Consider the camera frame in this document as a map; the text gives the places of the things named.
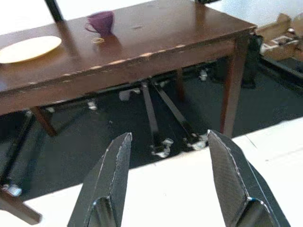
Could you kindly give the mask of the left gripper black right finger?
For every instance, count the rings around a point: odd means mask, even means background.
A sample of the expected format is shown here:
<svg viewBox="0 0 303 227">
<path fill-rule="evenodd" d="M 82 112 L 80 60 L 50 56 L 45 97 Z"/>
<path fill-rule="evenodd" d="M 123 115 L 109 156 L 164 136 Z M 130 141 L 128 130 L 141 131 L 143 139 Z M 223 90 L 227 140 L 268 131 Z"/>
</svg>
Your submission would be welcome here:
<svg viewBox="0 0 303 227">
<path fill-rule="evenodd" d="M 214 184 L 227 227 L 288 227 L 263 176 L 229 137 L 207 133 Z"/>
</svg>

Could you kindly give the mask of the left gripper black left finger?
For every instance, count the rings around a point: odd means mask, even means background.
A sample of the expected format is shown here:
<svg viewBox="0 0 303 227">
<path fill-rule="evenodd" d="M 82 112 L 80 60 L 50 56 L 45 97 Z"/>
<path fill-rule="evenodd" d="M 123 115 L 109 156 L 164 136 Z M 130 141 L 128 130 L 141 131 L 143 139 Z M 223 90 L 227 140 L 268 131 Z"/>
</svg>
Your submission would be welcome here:
<svg viewBox="0 0 303 227">
<path fill-rule="evenodd" d="M 119 227 L 122 223 L 132 134 L 111 141 L 84 179 L 69 227 Z"/>
</svg>

